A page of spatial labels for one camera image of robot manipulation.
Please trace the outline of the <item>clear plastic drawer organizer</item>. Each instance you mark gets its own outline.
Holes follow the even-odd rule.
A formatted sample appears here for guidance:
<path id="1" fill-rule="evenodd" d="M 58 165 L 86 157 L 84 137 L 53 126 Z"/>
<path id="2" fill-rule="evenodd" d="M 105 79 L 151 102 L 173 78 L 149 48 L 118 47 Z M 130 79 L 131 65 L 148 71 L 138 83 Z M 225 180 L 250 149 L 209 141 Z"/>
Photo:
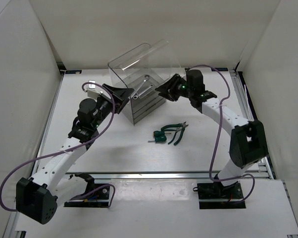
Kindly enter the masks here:
<path id="1" fill-rule="evenodd" d="M 153 88 L 136 100 L 130 96 L 130 101 L 122 110 L 124 116 L 135 125 L 148 114 L 166 102 L 159 96 L 155 88 L 171 78 L 174 74 L 185 75 L 178 59 L 167 40 L 160 40 L 154 44 L 142 43 L 129 51 L 111 59 L 107 63 L 112 86 L 117 88 L 137 87 L 145 74 L 150 79 L 140 88 L 153 84 Z"/>

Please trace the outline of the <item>large green cutting pliers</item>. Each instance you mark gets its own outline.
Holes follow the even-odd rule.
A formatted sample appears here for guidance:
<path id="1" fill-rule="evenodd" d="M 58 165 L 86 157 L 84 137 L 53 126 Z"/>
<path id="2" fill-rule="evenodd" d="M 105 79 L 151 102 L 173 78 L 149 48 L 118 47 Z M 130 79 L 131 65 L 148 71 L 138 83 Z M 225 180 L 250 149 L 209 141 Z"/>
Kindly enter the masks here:
<path id="1" fill-rule="evenodd" d="M 168 124 L 166 126 L 163 126 L 160 130 L 163 132 L 172 132 L 173 137 L 168 142 L 168 145 L 173 144 L 174 146 L 177 146 L 182 140 L 184 131 L 187 127 L 188 127 L 188 124 L 185 121 L 183 123 L 178 123 L 178 124 Z"/>

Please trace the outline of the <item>small green cutting pliers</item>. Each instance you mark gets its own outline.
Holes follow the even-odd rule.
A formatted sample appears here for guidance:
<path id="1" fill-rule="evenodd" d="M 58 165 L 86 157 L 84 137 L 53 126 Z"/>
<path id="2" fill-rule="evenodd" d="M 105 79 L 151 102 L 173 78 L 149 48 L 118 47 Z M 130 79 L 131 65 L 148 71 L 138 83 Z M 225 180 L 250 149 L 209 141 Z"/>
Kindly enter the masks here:
<path id="1" fill-rule="evenodd" d="M 165 130 L 165 132 L 170 132 L 170 133 L 174 133 L 174 135 L 173 135 L 173 138 L 168 142 L 168 145 L 169 144 L 171 144 L 173 141 L 174 141 L 174 139 L 175 139 L 175 137 L 176 137 L 176 134 L 179 132 L 179 131 L 181 131 L 180 129 L 166 129 Z"/>

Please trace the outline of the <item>large silver ratchet wrench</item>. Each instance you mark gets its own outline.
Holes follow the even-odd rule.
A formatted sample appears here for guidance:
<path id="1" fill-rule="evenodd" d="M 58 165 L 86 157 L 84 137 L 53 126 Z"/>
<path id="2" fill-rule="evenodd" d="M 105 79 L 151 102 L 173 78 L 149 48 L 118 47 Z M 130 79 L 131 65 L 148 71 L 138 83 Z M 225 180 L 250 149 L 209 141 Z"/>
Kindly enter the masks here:
<path id="1" fill-rule="evenodd" d="M 150 75 L 148 74 L 145 74 L 143 76 L 143 79 L 142 79 L 142 82 L 137 86 L 135 87 L 135 93 L 134 95 L 138 95 L 138 91 L 140 90 L 140 88 L 150 79 Z"/>

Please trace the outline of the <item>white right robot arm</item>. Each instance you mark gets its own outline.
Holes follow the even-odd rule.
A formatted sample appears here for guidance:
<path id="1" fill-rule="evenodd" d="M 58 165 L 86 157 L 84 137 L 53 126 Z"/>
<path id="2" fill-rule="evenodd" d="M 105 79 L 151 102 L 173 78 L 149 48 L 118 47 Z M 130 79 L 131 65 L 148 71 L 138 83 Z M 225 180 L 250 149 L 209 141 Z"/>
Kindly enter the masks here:
<path id="1" fill-rule="evenodd" d="M 211 162 L 214 163 L 221 131 L 230 136 L 230 159 L 215 176 L 210 175 L 211 184 L 202 193 L 211 198 L 227 198 L 232 195 L 239 179 L 247 176 L 246 171 L 253 164 L 268 155 L 263 123 L 250 121 L 237 115 L 223 104 L 224 98 L 206 90 L 203 74 L 198 69 L 189 69 L 186 77 L 178 74 L 156 88 L 159 95 L 168 101 L 176 102 L 180 97 L 187 98 L 193 108 L 211 118 L 219 125 Z"/>

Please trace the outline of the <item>small silver ratchet wrench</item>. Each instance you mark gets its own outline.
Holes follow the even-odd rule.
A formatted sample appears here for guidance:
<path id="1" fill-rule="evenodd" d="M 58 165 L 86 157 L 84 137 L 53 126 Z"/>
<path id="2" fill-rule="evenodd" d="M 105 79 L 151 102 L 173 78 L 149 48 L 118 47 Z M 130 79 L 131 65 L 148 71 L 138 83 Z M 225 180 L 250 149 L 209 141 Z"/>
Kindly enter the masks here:
<path id="1" fill-rule="evenodd" d="M 153 84 L 151 84 L 150 86 L 144 88 L 142 91 L 135 91 L 133 93 L 133 95 L 131 96 L 132 99 L 136 100 L 138 98 L 141 98 L 142 96 L 144 96 L 147 92 L 149 92 L 151 90 L 151 88 L 153 88 Z"/>

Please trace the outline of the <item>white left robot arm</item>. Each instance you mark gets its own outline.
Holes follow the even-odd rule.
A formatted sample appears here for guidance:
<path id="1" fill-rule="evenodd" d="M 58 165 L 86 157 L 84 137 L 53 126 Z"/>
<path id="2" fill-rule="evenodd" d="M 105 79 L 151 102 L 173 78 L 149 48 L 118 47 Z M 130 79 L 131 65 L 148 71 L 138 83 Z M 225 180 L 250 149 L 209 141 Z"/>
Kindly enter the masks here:
<path id="1" fill-rule="evenodd" d="M 60 151 L 30 178 L 21 178 L 16 185 L 16 209 L 44 225 L 58 206 L 72 200 L 83 202 L 97 199 L 112 185 L 98 185 L 88 173 L 65 174 L 83 156 L 101 133 L 98 127 L 108 117 L 119 114 L 135 94 L 134 88 L 103 84 L 104 93 L 83 99 L 73 120 L 71 131 Z"/>

